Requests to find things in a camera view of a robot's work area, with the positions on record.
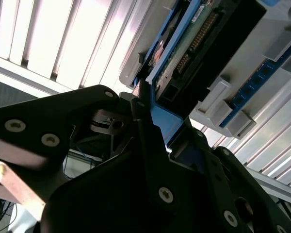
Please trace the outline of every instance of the electronic component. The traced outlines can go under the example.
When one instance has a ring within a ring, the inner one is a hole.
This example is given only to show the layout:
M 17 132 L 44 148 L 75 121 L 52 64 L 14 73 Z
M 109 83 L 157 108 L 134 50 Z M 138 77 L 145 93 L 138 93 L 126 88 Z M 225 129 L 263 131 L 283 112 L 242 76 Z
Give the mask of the electronic component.
M 154 75 L 157 103 L 180 117 L 187 116 L 206 97 L 208 87 L 265 13 L 254 0 L 212 4 L 199 6 L 196 12 L 201 13 L 195 22 L 195 29 L 201 24 L 199 30 L 191 39 L 191 19 L 163 68 Z M 237 33 L 230 36 L 233 30 Z
M 173 36 L 189 5 L 190 4 L 188 1 L 180 0 L 177 2 L 174 8 L 171 9 L 159 34 L 157 35 L 156 39 L 154 40 L 153 44 L 145 55 L 143 66 L 140 68 L 136 78 L 145 79 L 151 73 L 153 68 L 157 66 L 162 53 L 168 45 L 169 40 Z
M 228 102 L 232 112 L 222 121 L 220 127 L 224 128 L 236 113 L 244 107 L 250 98 L 265 84 L 265 82 L 284 64 L 291 56 L 291 46 L 275 62 L 271 59 L 265 61 L 258 67 L 248 81 L 239 89 L 236 95 Z

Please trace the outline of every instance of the blue circuit board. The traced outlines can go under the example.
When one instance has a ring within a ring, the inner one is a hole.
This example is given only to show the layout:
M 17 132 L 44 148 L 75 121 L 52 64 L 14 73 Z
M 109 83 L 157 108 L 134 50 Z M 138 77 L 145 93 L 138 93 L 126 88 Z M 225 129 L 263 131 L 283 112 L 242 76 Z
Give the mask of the blue circuit board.
M 236 95 L 228 102 L 232 112 L 222 121 L 220 127 L 224 128 L 233 117 L 240 111 L 253 95 L 266 83 L 267 80 L 284 64 L 291 56 L 291 46 L 274 62 L 271 59 L 265 61 L 258 67 L 257 71 L 238 90 Z

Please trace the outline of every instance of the white slat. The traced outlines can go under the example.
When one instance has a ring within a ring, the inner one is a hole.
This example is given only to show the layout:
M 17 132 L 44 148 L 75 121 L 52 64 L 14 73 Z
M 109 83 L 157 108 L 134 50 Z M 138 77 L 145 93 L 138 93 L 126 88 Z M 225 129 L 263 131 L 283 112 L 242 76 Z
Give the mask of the white slat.
M 91 64 L 84 86 L 92 86 L 100 83 L 134 4 L 135 0 L 120 0 L 118 2 L 117 8 Z
M 19 0 L 3 0 L 0 15 L 0 57 L 10 56 Z
M 73 0 L 40 1 L 29 47 L 28 69 L 51 76 Z
M 259 171 L 265 167 L 266 164 L 272 162 L 273 158 L 281 154 L 291 144 L 291 125 L 283 131 L 276 139 L 272 142 L 268 142 L 267 146 L 261 148 L 256 154 L 254 160 L 248 163 L 248 167 Z
M 291 166 L 291 155 L 286 160 L 284 160 L 280 165 L 278 165 L 273 171 L 271 171 L 268 174 L 268 176 L 272 178 L 279 176 L 280 174 L 284 173 L 285 170 L 288 170 L 290 166 Z
M 58 70 L 59 70 L 59 66 L 62 62 L 62 58 L 63 58 L 63 54 L 68 42 L 68 38 L 70 36 L 71 30 L 72 30 L 72 26 L 73 26 L 73 22 L 77 16 L 77 12 L 80 6 L 82 0 L 74 0 L 71 6 L 71 10 L 70 10 L 70 15 L 69 15 L 69 19 L 67 21 L 66 24 L 66 29 L 62 38 L 62 42 L 60 44 L 58 53 L 57 53 L 57 57 L 56 57 L 56 61 L 53 67 L 53 73 L 54 74 L 58 74 Z
M 33 4 L 34 0 L 20 0 L 18 6 L 18 14 L 10 54 L 10 61 L 17 65 L 21 64 L 23 58 L 29 24 L 32 18 Z
M 138 0 L 136 2 L 100 84 L 111 88 L 116 87 L 119 92 L 121 91 L 121 86 L 119 84 L 115 86 L 115 84 L 119 79 L 122 64 L 125 60 L 125 56 L 129 50 L 131 42 L 133 41 L 133 38 L 135 37 L 150 4 L 150 0 Z
M 82 0 L 68 37 L 56 81 L 77 89 L 106 18 L 111 0 Z

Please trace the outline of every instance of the cable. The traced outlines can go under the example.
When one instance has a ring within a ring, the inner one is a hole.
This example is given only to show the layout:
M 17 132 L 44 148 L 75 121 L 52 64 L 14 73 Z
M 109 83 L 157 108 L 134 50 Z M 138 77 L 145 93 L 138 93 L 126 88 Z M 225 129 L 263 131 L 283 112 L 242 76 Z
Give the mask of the cable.
M 76 148 L 78 149 L 78 151 L 83 155 L 83 157 L 90 162 L 90 169 L 92 169 L 92 165 L 94 165 L 94 167 L 96 166 L 96 161 L 92 158 L 87 157 L 83 151 L 76 145 Z
M 83 153 L 83 151 L 76 145 L 76 148 L 78 149 L 78 151 L 83 155 L 83 157 L 87 160 L 87 161 L 92 161 L 92 159 L 91 158 L 89 158 L 89 157 L 87 157 L 84 153 Z
M 15 205 L 15 208 L 16 208 L 15 218 L 13 219 L 13 221 L 9 225 L 7 225 L 6 227 L 2 228 L 0 230 L 0 232 L 2 232 L 4 229 L 8 228 L 13 222 L 15 222 L 15 220 L 17 218 L 17 205 Z
M 2 221 L 2 219 L 3 219 L 3 217 L 4 217 L 4 215 L 6 215 L 6 212 L 7 212 L 7 210 L 11 207 L 11 206 L 13 206 L 13 205 L 11 205 L 11 202 L 9 202 L 9 204 L 8 204 L 8 206 L 5 208 L 5 210 L 3 210 L 2 212 L 1 212 L 1 214 L 0 214 L 0 222 Z

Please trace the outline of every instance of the screw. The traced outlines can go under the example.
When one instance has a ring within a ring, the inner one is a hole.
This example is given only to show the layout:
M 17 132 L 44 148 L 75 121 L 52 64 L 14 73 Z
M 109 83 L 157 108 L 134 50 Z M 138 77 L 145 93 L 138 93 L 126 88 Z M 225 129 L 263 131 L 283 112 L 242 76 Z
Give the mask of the screw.
M 237 219 L 235 218 L 235 216 L 228 210 L 225 210 L 224 213 L 224 218 L 225 220 L 232 226 L 232 227 L 237 227 L 238 226 L 238 222 Z
M 0 174 L 1 174 L 2 176 L 4 176 L 5 171 L 6 171 L 6 169 L 5 169 L 5 165 L 0 164 Z
M 213 4 L 213 0 L 208 0 L 206 3 L 207 6 L 211 6 L 212 4 Z
M 161 187 L 159 189 L 159 196 L 163 201 L 165 201 L 168 204 L 172 203 L 174 200 L 174 196 L 172 192 L 168 188 L 165 188 L 165 187 Z
M 280 226 L 280 225 L 277 225 L 277 231 L 278 231 L 279 233 L 287 233 L 287 232 L 285 231 L 285 229 L 283 229 L 283 227 Z
M 7 122 L 5 122 L 4 126 L 6 130 L 14 133 L 22 132 L 26 128 L 26 124 L 21 120 L 17 119 L 8 120 Z
M 222 151 L 223 151 L 224 154 L 229 155 L 229 152 L 228 152 L 227 149 L 223 149 Z
M 203 137 L 203 133 L 201 131 L 197 131 L 198 136 Z
M 110 91 L 105 91 L 105 94 L 109 97 L 113 97 L 113 94 Z
M 59 144 L 59 137 L 52 133 L 47 133 L 42 136 L 41 142 L 47 147 L 55 147 Z
M 144 106 L 145 106 L 145 104 L 142 103 L 142 102 L 140 102 L 140 101 L 138 101 L 138 104 L 139 104 L 141 107 L 144 107 Z

